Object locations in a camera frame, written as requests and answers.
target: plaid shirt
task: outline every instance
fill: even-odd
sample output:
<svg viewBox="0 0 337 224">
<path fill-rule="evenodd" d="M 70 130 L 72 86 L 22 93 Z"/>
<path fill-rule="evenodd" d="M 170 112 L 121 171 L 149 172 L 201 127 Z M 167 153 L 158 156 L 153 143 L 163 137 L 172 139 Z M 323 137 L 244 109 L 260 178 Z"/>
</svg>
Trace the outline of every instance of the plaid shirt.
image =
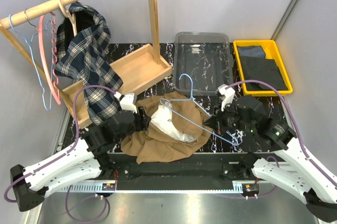
<svg viewBox="0 0 337 224">
<path fill-rule="evenodd" d="M 105 51 L 111 38 L 104 17 L 92 7 L 73 3 L 69 11 L 76 12 L 78 34 L 65 18 L 57 29 L 57 63 L 59 76 L 81 79 L 84 86 L 101 85 L 118 90 L 123 81 L 105 59 Z M 98 125 L 110 118 L 119 108 L 119 102 L 103 89 L 84 90 L 84 99 L 90 119 Z"/>
</svg>

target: clear plastic container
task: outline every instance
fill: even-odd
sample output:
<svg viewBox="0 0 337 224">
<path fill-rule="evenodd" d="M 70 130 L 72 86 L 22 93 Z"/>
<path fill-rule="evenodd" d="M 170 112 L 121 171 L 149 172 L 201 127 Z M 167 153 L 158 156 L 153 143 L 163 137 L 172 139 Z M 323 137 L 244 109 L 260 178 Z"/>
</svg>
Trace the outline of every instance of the clear plastic container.
<svg viewBox="0 0 337 224">
<path fill-rule="evenodd" d="M 216 96 L 222 84 L 233 83 L 233 57 L 228 37 L 223 33 L 180 32 L 175 37 L 173 85 L 180 94 Z"/>
</svg>

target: gray wall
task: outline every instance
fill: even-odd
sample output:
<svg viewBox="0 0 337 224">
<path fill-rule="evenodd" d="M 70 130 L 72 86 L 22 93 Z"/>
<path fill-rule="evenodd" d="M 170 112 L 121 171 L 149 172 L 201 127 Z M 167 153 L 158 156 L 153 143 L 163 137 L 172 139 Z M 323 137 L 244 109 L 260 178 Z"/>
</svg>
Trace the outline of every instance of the gray wall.
<svg viewBox="0 0 337 224">
<path fill-rule="evenodd" d="M 236 39 L 268 39 L 290 0 L 158 0 L 160 39 L 181 31 L 222 32 Z M 82 0 L 112 29 L 112 43 L 150 42 L 147 0 Z"/>
<path fill-rule="evenodd" d="M 305 144 L 337 174 L 337 1 L 300 0 L 277 39 Z"/>
<path fill-rule="evenodd" d="M 49 0 L 1 0 L 0 17 L 15 14 L 44 1 Z M 33 23 L 37 24 L 38 19 L 33 20 Z M 35 32 L 29 24 L 20 25 L 17 29 L 29 38 Z M 45 37 L 47 53 L 51 50 L 50 39 L 50 35 Z M 65 106 L 53 102 L 52 111 L 45 111 L 35 70 L 1 35 L 0 48 L 0 192 L 3 195 L 10 182 L 9 169 L 12 166 L 32 165 L 50 156 Z M 37 39 L 33 50 L 38 59 Z M 49 95 L 46 95 L 46 99 L 49 104 Z M 1 197 L 1 223 L 22 223 L 25 214 L 19 212 L 17 204 L 7 203 Z"/>
</svg>

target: wooden hanger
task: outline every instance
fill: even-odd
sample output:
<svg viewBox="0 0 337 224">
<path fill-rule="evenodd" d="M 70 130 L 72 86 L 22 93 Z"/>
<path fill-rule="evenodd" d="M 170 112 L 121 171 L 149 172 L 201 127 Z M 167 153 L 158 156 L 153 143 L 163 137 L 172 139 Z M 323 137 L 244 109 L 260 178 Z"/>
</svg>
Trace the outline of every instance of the wooden hanger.
<svg viewBox="0 0 337 224">
<path fill-rule="evenodd" d="M 69 10 L 66 10 L 64 6 L 62 5 L 61 0 L 57 0 L 58 6 L 61 9 L 62 14 L 68 18 L 73 26 L 73 32 L 74 32 L 74 37 L 77 35 L 77 29 L 76 29 L 76 18 L 75 18 L 75 13 L 71 14 Z"/>
</svg>

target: plastic bin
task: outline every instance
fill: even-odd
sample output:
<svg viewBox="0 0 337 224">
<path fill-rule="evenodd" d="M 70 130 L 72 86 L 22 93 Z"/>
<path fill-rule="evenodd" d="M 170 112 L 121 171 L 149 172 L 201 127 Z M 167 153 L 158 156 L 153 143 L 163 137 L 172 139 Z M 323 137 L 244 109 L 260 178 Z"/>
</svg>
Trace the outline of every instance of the plastic bin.
<svg viewBox="0 0 337 224">
<path fill-rule="evenodd" d="M 243 71 L 241 67 L 239 53 L 237 51 L 237 47 L 245 47 L 245 46 L 261 46 L 266 54 L 266 58 L 274 59 L 278 68 L 280 69 L 283 81 L 287 86 L 288 90 L 280 90 L 281 95 L 290 94 L 293 92 L 293 88 L 291 86 L 290 80 L 288 78 L 288 74 L 284 68 L 281 55 L 277 48 L 277 45 L 274 40 L 236 40 L 233 43 L 234 45 L 234 54 L 236 58 L 237 67 L 239 69 L 239 74 L 241 80 L 245 80 L 243 76 Z M 243 94 L 244 95 L 252 95 L 252 96 L 277 96 L 274 91 L 271 90 L 261 90 L 261 91 L 249 91 L 247 90 L 246 84 L 243 84 Z"/>
<path fill-rule="evenodd" d="M 234 60 L 230 54 L 228 37 L 222 33 L 180 32 L 175 38 L 173 85 L 180 94 L 216 96 L 222 84 L 233 83 Z"/>
</svg>

